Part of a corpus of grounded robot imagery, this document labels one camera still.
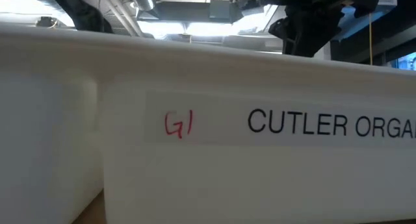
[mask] ceiling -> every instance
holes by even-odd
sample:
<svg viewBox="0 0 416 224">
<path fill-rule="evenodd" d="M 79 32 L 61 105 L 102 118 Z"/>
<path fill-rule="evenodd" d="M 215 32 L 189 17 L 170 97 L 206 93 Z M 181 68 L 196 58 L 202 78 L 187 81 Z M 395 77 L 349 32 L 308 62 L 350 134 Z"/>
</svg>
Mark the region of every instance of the ceiling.
<svg viewBox="0 0 416 224">
<path fill-rule="evenodd" d="M 103 0 L 84 0 L 88 4 L 97 8 L 104 18 L 111 24 L 114 33 L 129 35 L 128 31 L 122 25 L 120 20 L 110 10 L 109 6 L 104 3 Z M 159 0 L 169 2 L 193 2 L 204 3 L 210 0 Z M 129 12 L 129 17 L 136 20 L 136 10 L 132 7 L 133 0 L 121 0 L 123 7 Z M 284 7 L 279 7 L 277 10 L 271 13 L 269 18 L 273 18 L 271 22 L 276 21 L 278 18 L 285 16 Z M 269 23 L 269 19 L 264 22 L 265 28 Z M 180 36 L 169 35 L 164 37 L 165 40 L 173 40 L 186 43 L 195 44 L 210 44 L 225 47 L 234 47 L 241 49 L 249 49 L 254 51 L 281 51 L 283 42 L 279 38 L 271 36 L 267 33 L 267 29 L 259 32 L 245 33 L 242 35 L 228 35 L 228 36 Z"/>
</svg>

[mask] black equipment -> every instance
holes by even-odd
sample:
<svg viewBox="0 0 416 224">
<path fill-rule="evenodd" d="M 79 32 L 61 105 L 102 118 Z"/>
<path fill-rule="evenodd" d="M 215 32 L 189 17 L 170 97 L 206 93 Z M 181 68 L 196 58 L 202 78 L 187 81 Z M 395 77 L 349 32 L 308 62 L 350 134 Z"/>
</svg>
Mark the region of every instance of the black equipment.
<svg viewBox="0 0 416 224">
<path fill-rule="evenodd" d="M 284 5 L 286 15 L 269 28 L 283 40 L 283 54 L 312 57 L 341 29 L 339 20 L 345 6 L 356 9 L 359 18 L 373 12 L 378 0 L 260 0 L 262 5 Z"/>
</svg>

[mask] white pipe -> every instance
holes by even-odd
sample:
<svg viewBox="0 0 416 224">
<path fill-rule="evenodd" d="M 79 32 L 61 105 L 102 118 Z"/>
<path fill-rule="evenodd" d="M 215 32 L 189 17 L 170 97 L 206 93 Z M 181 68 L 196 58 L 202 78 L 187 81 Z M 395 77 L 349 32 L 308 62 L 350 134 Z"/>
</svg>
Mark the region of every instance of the white pipe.
<svg viewBox="0 0 416 224">
<path fill-rule="evenodd" d="M 130 25 L 133 27 L 135 32 L 138 34 L 138 36 L 144 37 L 144 34 L 142 30 L 140 29 L 140 27 L 138 26 L 137 21 L 131 19 L 130 13 L 124 8 L 123 3 L 120 0 L 115 0 L 115 2 L 118 8 L 122 11 L 126 20 L 130 23 Z"/>
<path fill-rule="evenodd" d="M 120 22 L 122 23 L 122 25 L 129 32 L 129 34 L 131 36 L 137 36 L 137 34 L 135 33 L 135 31 L 131 28 L 130 24 L 128 24 L 128 22 L 125 21 L 125 19 L 123 18 L 123 16 L 120 15 L 120 13 L 118 13 L 117 9 L 114 7 L 114 5 L 111 3 L 111 1 L 110 0 L 104 0 L 104 2 L 105 2 L 105 4 L 107 4 L 109 6 L 110 10 L 114 13 L 114 15 L 117 17 L 117 19 L 120 20 Z"/>
</svg>

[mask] black object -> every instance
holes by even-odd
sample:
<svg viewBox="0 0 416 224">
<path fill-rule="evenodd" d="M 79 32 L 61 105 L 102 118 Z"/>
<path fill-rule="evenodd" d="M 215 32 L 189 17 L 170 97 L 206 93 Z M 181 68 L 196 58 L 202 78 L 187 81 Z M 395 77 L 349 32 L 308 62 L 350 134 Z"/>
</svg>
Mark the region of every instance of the black object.
<svg viewBox="0 0 416 224">
<path fill-rule="evenodd" d="M 312 57 L 341 31 L 343 7 L 354 7 L 358 18 L 373 12 L 378 0 L 261 0 L 261 4 L 286 5 L 287 17 L 268 31 L 283 40 L 283 54 Z"/>
<path fill-rule="evenodd" d="M 37 27 L 53 27 L 55 24 L 55 20 L 52 17 L 42 16 L 39 21 L 36 22 Z"/>
<path fill-rule="evenodd" d="M 55 0 L 71 17 L 80 31 L 113 33 L 110 23 L 101 12 L 83 0 Z"/>
<path fill-rule="evenodd" d="M 397 0 L 394 9 L 372 22 L 374 65 L 382 66 L 383 61 L 388 62 L 416 51 L 416 37 L 412 32 L 416 31 L 414 12 L 415 0 Z M 366 26 L 348 38 L 331 41 L 331 59 L 369 64 L 369 36 L 369 26 Z"/>
</svg>

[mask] red handwritten text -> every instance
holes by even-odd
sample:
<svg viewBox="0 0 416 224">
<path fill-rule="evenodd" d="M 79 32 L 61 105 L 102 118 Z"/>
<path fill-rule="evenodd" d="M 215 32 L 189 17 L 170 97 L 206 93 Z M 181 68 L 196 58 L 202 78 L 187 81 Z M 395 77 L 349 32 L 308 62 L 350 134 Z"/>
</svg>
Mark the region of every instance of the red handwritten text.
<svg viewBox="0 0 416 224">
<path fill-rule="evenodd" d="M 182 131 L 183 131 L 183 121 L 177 121 L 172 123 L 172 126 L 174 126 L 173 129 L 169 128 L 169 116 L 176 114 L 176 112 L 167 112 L 164 115 L 164 129 L 166 131 L 166 134 L 168 136 L 176 134 L 179 139 L 182 139 Z M 187 134 L 190 134 L 192 130 L 192 121 L 194 118 L 194 112 L 192 110 L 189 110 L 189 123 L 188 123 L 188 131 Z"/>
</svg>

